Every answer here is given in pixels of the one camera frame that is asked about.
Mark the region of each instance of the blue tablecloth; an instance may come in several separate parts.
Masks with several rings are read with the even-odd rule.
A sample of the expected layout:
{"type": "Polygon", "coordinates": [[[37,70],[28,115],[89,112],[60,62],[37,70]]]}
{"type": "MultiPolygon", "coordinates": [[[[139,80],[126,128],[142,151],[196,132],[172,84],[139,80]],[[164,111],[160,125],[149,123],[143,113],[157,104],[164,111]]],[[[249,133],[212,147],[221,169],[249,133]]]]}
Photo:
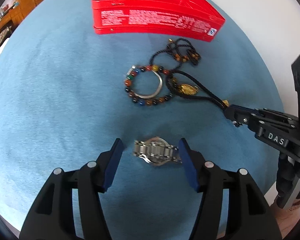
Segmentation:
{"type": "MultiPolygon", "coordinates": [[[[185,64],[182,70],[231,104],[282,111],[260,55],[213,5],[226,23],[211,43],[190,39],[202,59],[197,67],[185,64]]],[[[0,56],[0,214],[8,222],[21,229],[54,168],[78,169],[109,150],[117,137],[126,148],[112,187],[101,195],[113,239],[188,239],[201,200],[182,165],[155,168],[133,157],[135,139],[160,136],[177,144],[185,137],[207,160],[232,171],[245,167],[264,193],[269,189],[278,152],[247,127],[234,127],[215,105],[175,98],[139,107],[127,97],[123,80],[131,65],[147,65],[168,38],[176,37],[97,35],[92,26],[91,0],[44,0],[0,56]]],[[[156,63],[175,66],[167,55],[156,63]]],[[[135,85],[147,93],[157,82],[153,74],[143,73],[135,85]]],[[[77,208],[74,213],[78,224],[77,208]]]]}

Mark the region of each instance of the wristwatch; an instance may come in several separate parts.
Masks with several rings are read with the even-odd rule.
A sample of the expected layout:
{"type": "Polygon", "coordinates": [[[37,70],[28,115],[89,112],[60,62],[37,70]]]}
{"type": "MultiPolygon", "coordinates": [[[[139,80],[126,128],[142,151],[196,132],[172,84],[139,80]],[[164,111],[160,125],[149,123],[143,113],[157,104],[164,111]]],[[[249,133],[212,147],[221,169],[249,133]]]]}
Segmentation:
{"type": "Polygon", "coordinates": [[[145,142],[135,141],[133,155],[154,166],[161,166],[167,162],[181,163],[178,147],[170,145],[160,137],[145,142]]]}

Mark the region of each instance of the wooden bead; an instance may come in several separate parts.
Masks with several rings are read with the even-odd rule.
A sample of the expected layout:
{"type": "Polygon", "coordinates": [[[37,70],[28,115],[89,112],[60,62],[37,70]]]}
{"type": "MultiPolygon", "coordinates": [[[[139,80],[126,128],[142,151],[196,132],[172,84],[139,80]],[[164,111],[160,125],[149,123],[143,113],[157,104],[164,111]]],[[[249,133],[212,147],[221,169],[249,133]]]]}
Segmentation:
{"type": "Polygon", "coordinates": [[[159,70],[159,67],[157,65],[153,65],[152,70],[157,72],[159,70]]]}
{"type": "Polygon", "coordinates": [[[131,86],[131,80],[126,79],[126,80],[124,81],[124,84],[126,85],[126,87],[131,86]]]}

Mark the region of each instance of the red container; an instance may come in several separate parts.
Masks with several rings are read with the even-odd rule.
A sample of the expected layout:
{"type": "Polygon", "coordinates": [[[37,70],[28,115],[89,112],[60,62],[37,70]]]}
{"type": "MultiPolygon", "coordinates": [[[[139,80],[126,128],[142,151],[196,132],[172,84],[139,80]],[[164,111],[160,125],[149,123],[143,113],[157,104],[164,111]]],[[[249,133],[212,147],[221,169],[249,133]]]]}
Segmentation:
{"type": "Polygon", "coordinates": [[[212,41],[225,19],[206,0],[92,0],[94,29],[212,41]]]}

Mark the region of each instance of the brown bead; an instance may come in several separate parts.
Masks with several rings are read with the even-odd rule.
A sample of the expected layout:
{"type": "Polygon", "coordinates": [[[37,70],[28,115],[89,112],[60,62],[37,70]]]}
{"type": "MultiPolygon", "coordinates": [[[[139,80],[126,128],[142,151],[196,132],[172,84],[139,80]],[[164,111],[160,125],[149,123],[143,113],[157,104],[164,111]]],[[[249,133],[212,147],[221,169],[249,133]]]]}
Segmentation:
{"type": "Polygon", "coordinates": [[[124,84],[126,85],[126,87],[131,86],[131,80],[126,79],[126,80],[124,81],[124,84]]]}

